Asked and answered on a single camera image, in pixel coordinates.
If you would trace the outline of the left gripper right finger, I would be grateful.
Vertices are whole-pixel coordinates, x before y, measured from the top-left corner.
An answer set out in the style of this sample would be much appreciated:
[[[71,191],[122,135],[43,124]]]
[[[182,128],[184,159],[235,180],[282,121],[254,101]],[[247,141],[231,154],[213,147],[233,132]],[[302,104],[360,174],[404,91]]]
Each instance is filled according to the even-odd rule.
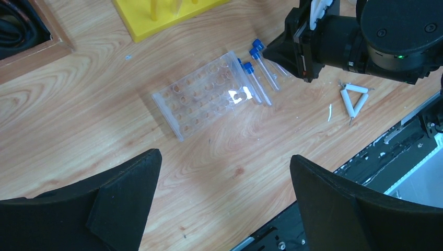
[[[310,250],[442,250],[442,209],[397,199],[301,155],[290,174]]]

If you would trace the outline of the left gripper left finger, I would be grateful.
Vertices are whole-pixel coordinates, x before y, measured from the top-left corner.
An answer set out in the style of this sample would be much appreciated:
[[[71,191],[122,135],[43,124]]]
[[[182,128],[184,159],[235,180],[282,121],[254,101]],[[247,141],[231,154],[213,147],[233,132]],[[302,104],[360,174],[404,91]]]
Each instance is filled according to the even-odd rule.
[[[1,201],[1,250],[138,250],[162,155],[150,149],[34,198]]]

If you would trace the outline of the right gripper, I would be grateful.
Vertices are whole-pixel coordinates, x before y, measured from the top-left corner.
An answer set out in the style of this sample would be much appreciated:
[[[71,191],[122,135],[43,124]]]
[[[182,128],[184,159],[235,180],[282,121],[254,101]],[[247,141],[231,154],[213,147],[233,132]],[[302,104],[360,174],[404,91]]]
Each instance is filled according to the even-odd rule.
[[[262,52],[296,78],[312,82],[325,66],[352,71],[359,28],[355,17],[342,16],[341,1],[333,1],[314,31],[309,28],[311,1],[300,1],[284,20],[284,32]]]

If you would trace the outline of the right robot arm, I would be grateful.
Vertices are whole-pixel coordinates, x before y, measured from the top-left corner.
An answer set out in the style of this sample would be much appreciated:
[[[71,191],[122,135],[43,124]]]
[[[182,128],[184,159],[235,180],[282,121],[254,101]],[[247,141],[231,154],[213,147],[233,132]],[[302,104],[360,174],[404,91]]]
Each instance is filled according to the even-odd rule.
[[[263,56],[312,82],[325,66],[415,84],[442,66],[442,1],[301,1]]]

